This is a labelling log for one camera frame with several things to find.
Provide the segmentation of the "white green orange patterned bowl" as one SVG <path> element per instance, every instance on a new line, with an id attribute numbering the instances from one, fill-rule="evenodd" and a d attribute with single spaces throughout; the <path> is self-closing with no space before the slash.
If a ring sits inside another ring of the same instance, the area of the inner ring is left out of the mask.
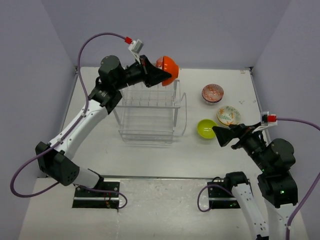
<path id="1" fill-rule="evenodd" d="M 216 117 L 222 118 L 222 119 L 237 119 L 240 123 L 241 121 L 241 114 L 240 112 L 233 106 L 225 105 L 219 108 L 219 110 L 216 113 Z"/>

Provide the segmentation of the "lime green bowl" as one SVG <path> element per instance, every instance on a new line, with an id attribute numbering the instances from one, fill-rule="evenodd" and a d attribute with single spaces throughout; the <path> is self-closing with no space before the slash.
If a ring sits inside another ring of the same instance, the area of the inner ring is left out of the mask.
<path id="1" fill-rule="evenodd" d="M 217 127 L 217 123 L 211 119 L 202 119 L 197 124 L 197 133 L 200 137 L 210 140 L 216 137 L 213 127 Z"/>

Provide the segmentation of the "red rim zigzag bowl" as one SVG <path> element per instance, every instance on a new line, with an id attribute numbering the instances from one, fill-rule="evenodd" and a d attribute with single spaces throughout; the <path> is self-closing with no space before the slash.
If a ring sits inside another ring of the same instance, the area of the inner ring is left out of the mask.
<path id="1" fill-rule="evenodd" d="M 224 89 L 218 84 L 208 84 L 202 89 L 201 96 L 207 104 L 216 104 L 223 99 Z"/>

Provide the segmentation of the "yellow rim patterned bowl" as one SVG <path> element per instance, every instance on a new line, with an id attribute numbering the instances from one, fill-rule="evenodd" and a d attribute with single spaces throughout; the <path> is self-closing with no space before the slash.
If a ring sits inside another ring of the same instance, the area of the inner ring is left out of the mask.
<path id="1" fill-rule="evenodd" d="M 232 118 L 232 119 L 218 118 L 218 121 L 224 126 L 237 125 L 239 123 L 239 121 L 235 118 Z"/>

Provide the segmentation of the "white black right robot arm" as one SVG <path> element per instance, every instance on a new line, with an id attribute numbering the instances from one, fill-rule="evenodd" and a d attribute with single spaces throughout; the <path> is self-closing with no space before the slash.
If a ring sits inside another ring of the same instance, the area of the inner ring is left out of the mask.
<path id="1" fill-rule="evenodd" d="M 221 147 L 237 139 L 231 148 L 243 149 L 261 170 L 257 182 L 266 205 L 268 223 L 264 222 L 251 196 L 248 178 L 242 171 L 227 173 L 220 186 L 227 196 L 236 198 L 254 240 L 288 240 L 292 214 L 298 208 L 298 187 L 290 173 L 296 162 L 294 147 L 282 138 L 267 144 L 263 137 L 263 130 L 276 124 L 274 121 L 212 128 Z"/>

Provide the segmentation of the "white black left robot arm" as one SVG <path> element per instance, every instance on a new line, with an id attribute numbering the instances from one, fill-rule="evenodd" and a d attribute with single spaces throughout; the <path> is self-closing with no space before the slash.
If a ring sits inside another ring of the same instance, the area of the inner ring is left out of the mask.
<path id="1" fill-rule="evenodd" d="M 84 186 L 88 193 L 97 197 L 103 193 L 103 178 L 96 172 L 76 165 L 72 159 L 89 133 L 105 119 L 122 99 L 121 89 L 144 83 L 148 88 L 173 82 L 179 75 L 179 67 L 164 56 L 153 65 L 145 55 L 132 65 L 122 67 L 119 58 L 110 55 L 101 60 L 95 86 L 86 103 L 69 125 L 49 143 L 40 142 L 36 148 L 39 169 L 68 186 Z"/>

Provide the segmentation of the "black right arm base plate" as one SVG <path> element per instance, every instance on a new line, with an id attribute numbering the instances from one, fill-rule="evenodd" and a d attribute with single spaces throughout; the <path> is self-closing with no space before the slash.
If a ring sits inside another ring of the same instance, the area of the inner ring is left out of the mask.
<path id="1" fill-rule="evenodd" d="M 214 181 L 208 181 L 207 185 L 218 185 L 227 189 L 231 192 L 231 181 L 227 180 L 226 178 Z M 240 205 L 236 198 L 232 197 L 229 193 L 225 192 L 223 189 L 219 187 L 212 187 L 210 186 L 207 189 L 208 193 L 208 202 L 209 207 L 211 209 L 240 209 Z"/>

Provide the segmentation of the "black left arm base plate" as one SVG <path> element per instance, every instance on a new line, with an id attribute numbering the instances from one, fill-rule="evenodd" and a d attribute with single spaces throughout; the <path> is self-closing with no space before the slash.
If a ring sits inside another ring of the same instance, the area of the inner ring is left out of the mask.
<path id="1" fill-rule="evenodd" d="M 73 209 L 118 209 L 120 199 L 117 193 L 94 192 L 77 186 L 73 196 Z"/>

